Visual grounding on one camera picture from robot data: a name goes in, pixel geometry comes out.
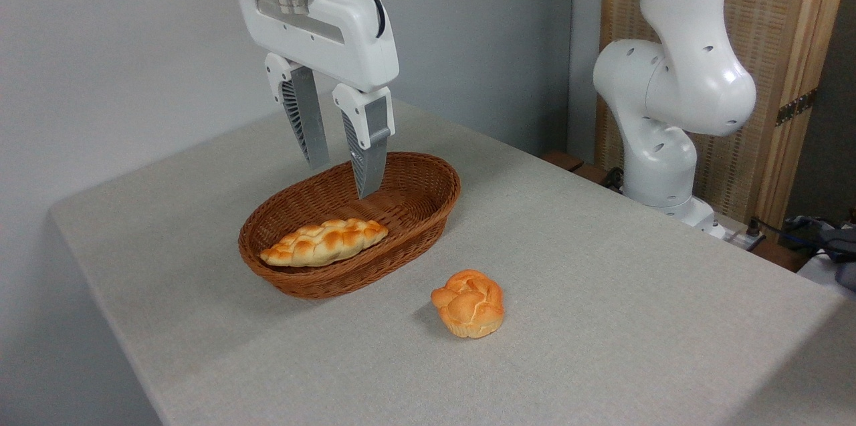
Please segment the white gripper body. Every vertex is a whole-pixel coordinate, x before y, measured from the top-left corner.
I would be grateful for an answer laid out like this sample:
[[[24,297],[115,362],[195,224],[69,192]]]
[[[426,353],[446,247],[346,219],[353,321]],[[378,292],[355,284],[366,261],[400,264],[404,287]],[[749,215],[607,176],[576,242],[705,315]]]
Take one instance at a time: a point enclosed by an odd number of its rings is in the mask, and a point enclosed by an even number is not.
[[[373,92],[399,73],[391,24],[377,37],[373,0],[313,0],[306,15],[284,14],[272,0],[239,0],[247,29],[262,48]]]

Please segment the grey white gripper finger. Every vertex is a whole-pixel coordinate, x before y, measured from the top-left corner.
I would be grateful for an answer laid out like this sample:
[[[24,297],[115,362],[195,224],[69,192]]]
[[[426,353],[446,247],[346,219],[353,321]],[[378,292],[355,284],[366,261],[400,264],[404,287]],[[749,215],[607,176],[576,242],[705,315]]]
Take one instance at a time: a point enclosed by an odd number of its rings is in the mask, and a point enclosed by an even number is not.
[[[387,139],[395,134],[391,91],[384,87],[372,93],[362,93],[346,84],[339,84],[332,95],[334,103],[342,111],[352,172],[358,196],[364,199],[382,185],[387,163]]]
[[[329,150],[313,72],[274,52],[267,54],[265,67],[274,100],[284,107],[309,167],[327,165]]]

